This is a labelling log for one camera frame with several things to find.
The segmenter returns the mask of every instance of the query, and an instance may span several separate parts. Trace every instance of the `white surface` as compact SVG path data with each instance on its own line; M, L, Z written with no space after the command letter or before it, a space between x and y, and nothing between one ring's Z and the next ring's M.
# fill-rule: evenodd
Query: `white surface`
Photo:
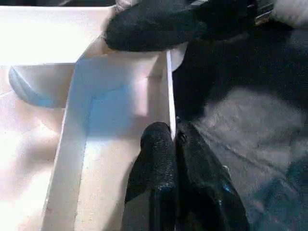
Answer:
M172 71L178 69L178 67L182 64L186 49L187 42L182 43L176 46L174 49L170 50L171 60L172 60Z
M13 65L10 82L19 98L64 107L75 62L104 52L96 38L113 12L113 7L0 6L0 64ZM100 47L89 47L94 40Z
M3 231L36 231L59 140L18 99L0 66L0 222Z
M307 26L308 0L276 0L273 17L293 27Z
M175 134L170 60L169 52L118 52L78 62L43 231L119 230L143 130L164 121Z
M0 65L75 63L113 7L0 6Z

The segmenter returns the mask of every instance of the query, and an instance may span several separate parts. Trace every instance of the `black fabric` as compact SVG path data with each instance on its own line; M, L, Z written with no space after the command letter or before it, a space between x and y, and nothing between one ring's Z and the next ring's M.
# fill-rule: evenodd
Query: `black fabric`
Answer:
M115 0L36 0L38 6L106 7L115 5Z
M179 123L177 129L181 230L248 230L227 169L192 124Z
M37 0L0 0L0 6L36 6Z
M234 43L195 40L173 73L177 115L228 167L252 230L307 230L307 41L276 23Z
M228 171L192 124L177 128L176 147L165 123L144 131L129 175L122 230L248 230Z

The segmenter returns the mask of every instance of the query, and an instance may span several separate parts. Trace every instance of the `black glove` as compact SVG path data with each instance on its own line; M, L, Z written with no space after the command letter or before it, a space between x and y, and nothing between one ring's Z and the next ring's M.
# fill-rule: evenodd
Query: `black glove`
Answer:
M128 180L122 231L248 230L228 172L198 131L178 124L176 140L175 148L164 123L145 130Z
M268 1L142 0L111 19L104 39L120 51L162 51L198 37L228 39L265 22Z

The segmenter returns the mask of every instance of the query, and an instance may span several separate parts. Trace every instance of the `white cardboard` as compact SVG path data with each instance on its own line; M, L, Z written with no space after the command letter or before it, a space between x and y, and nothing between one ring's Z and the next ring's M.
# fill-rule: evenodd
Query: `white cardboard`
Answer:
M74 64L113 8L0 6L0 64Z
M120 230L143 130L175 112L170 52L80 60L69 90L42 231Z

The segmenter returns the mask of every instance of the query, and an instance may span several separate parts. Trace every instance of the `white cardboard box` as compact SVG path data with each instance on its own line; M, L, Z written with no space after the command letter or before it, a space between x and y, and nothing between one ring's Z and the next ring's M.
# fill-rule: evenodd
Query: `white cardboard box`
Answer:
M80 60L63 120L42 231L120 230L125 190L143 130L175 136L170 51Z
M75 62L113 13L114 6L0 6L0 65L13 66L10 83L18 97L63 108Z

